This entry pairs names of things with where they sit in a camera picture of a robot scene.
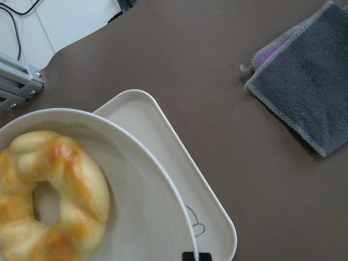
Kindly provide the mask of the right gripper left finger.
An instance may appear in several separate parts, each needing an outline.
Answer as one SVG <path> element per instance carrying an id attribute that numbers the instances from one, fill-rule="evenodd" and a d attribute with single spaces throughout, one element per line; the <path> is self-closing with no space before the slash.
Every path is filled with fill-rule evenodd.
<path id="1" fill-rule="evenodd" d="M 195 256 L 193 252 L 183 252 L 182 261 L 195 261 Z"/>

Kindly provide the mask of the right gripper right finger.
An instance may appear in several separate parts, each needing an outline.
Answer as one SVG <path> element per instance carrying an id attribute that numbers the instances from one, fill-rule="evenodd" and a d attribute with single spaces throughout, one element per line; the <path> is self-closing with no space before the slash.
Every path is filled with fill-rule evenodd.
<path id="1" fill-rule="evenodd" d="M 212 261 L 212 255 L 209 252 L 200 252 L 198 254 L 199 261 Z"/>

